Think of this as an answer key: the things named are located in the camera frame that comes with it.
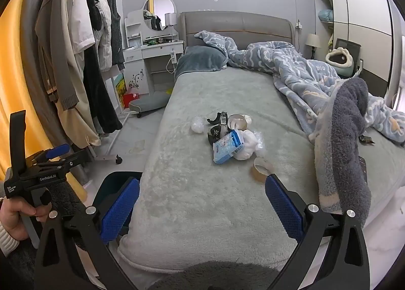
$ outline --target caster wheel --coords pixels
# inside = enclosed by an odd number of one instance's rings
[[[119,157],[119,156],[117,155],[117,158],[116,158],[116,160],[115,160],[115,163],[116,163],[116,164],[121,164],[121,163],[122,163],[122,157]]]

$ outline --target blue gripper pad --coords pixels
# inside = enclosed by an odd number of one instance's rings
[[[47,159],[54,159],[55,157],[69,153],[70,147],[68,144],[63,144],[58,147],[52,148],[46,153]]]
[[[288,236],[299,243],[304,237],[301,214],[272,175],[266,179],[265,191]]]
[[[116,239],[138,197],[139,181],[133,178],[101,221],[100,236],[104,244]]]

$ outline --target gray curtain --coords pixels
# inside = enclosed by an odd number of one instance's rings
[[[34,30],[41,4],[42,0],[23,0],[20,25],[21,57],[31,101],[46,135],[51,144],[56,147],[64,143],[71,144],[71,141],[62,128],[55,104],[49,100],[42,82],[38,40]],[[88,177],[81,165],[74,167],[71,172],[80,184],[84,185],[88,182]]]

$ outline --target white knit sleeve cuff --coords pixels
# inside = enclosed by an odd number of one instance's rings
[[[7,257],[19,245],[19,241],[13,239],[0,223],[0,249]]]

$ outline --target table lamp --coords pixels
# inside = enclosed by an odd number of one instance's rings
[[[172,27],[172,42],[173,42],[173,26],[177,25],[177,14],[175,12],[170,12],[165,14],[165,25]]]
[[[308,34],[308,38],[307,38],[307,42],[305,43],[307,46],[312,47],[312,56],[311,59],[315,58],[315,50],[316,48],[320,48],[321,47],[321,43],[319,40],[319,37],[316,34],[312,34],[309,33]]]

